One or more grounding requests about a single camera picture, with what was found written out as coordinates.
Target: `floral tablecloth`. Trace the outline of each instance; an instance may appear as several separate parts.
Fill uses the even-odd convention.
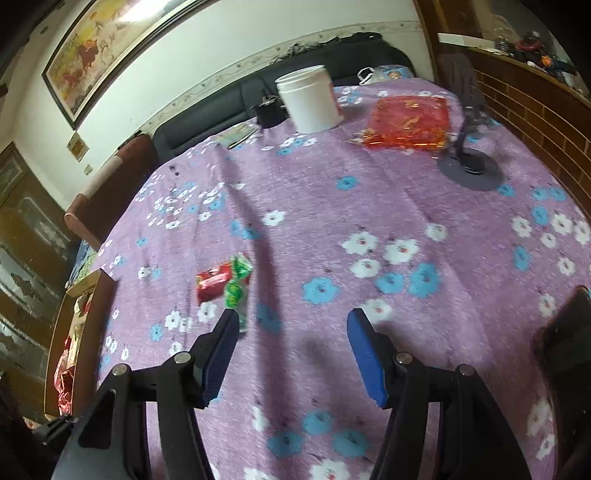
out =
[[[589,276],[589,226],[508,130],[471,147],[506,183],[473,192],[430,153],[347,142],[389,95],[447,98],[420,79],[336,89],[345,122],[300,135],[290,121],[228,151],[209,139],[160,167],[98,252],[118,281],[99,383],[119,362],[162,363],[210,331],[221,299],[197,304],[195,276],[246,252],[249,329],[220,396],[197,417],[217,478],[366,479],[389,412],[366,395],[345,332],[361,306],[427,365],[472,364],[506,415],[532,478],[550,479],[554,429],[531,354],[534,331]],[[437,435],[430,414],[421,478]],[[164,467],[148,408],[155,478]]]

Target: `wooden cabinet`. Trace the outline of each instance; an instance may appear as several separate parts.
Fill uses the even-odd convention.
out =
[[[23,413],[42,418],[43,382],[79,239],[14,144],[0,154],[0,368]]]

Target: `picture frame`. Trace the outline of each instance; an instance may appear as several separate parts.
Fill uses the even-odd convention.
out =
[[[113,80],[152,42],[215,0],[91,0],[60,40],[42,76],[76,130]]]

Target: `red plastic bag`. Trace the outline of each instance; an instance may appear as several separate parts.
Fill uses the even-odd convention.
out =
[[[378,101],[362,137],[367,147],[438,150],[449,130],[445,98],[397,96]]]
[[[58,393],[57,406],[60,410],[60,415],[72,413],[72,388],[74,386],[75,367],[66,369],[71,342],[72,339],[68,337],[64,343],[64,352],[57,363],[57,368],[53,375],[53,385]]]

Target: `cardboard box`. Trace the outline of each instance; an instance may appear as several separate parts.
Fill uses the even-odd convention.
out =
[[[60,416],[57,405],[57,390],[53,384],[53,375],[64,351],[64,342],[68,338],[72,323],[79,321],[74,313],[76,299],[84,294],[92,295],[90,309],[86,315],[82,337],[79,342],[74,386],[72,388],[72,416],[82,414],[95,394],[96,372],[99,352],[105,334],[106,320],[111,309],[115,280],[104,270],[96,270],[70,288],[61,301],[56,325],[51,338],[47,373],[45,378],[45,416],[52,420]]]

